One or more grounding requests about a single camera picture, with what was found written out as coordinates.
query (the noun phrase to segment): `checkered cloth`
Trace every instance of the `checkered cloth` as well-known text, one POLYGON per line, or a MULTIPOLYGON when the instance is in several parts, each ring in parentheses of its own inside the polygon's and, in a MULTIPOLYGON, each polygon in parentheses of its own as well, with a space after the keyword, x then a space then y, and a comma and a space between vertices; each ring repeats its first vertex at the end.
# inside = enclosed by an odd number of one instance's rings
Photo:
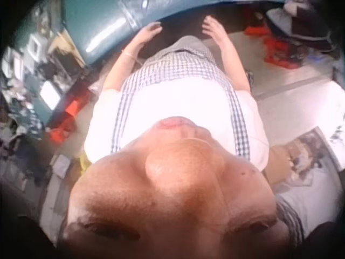
POLYGON ((250 159, 249 140, 237 96, 225 74, 217 67, 210 50, 198 39, 185 36, 146 60, 141 69, 123 84, 112 139, 112 153, 118 152, 134 94, 143 87, 184 77, 201 77, 223 87, 231 113, 236 155, 250 159))

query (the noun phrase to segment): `apron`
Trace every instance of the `apron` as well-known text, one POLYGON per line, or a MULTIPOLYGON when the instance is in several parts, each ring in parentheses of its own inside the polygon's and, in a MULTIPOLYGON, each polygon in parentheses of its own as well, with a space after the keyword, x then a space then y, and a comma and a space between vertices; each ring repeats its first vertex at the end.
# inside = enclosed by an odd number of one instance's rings
POLYGON ((237 96, 226 75, 217 67, 210 50, 196 37, 185 36, 172 46, 147 59, 143 66, 123 83, 116 115, 111 153, 120 151, 133 96, 146 86, 184 77, 201 77, 223 87, 229 101, 236 155, 250 161, 245 120, 237 96))

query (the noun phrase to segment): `t-shirt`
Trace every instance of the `t-shirt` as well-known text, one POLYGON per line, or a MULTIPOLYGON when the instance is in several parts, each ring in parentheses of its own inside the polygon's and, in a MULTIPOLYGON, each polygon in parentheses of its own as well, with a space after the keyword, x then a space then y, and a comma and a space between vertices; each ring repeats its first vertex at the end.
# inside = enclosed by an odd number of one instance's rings
MULTIPOLYGON (((257 103, 246 91, 236 91, 250 144, 250 161, 262 171, 268 162, 269 145, 257 103)), ((85 140, 85 153, 94 163, 111 154, 112 138, 121 92, 105 90, 95 104, 85 140)), ((156 122, 185 117, 207 128, 228 152, 235 154, 231 109, 225 90, 215 81, 187 77, 146 86, 137 91, 129 108, 120 147, 130 143, 156 122)))

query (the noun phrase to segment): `white sleeve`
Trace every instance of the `white sleeve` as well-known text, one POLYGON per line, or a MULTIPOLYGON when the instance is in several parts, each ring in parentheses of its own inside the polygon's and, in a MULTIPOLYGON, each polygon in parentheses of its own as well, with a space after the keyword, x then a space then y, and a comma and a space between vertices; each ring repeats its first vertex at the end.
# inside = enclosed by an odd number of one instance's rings
POLYGON ((121 93, 109 89, 103 91, 94 106, 92 119, 84 143, 85 153, 91 163, 110 155, 116 115, 121 93))
POLYGON ((246 122, 250 144, 250 160, 252 164, 262 171, 268 163, 270 145, 268 144, 257 102, 247 91, 236 91, 236 95, 246 122))

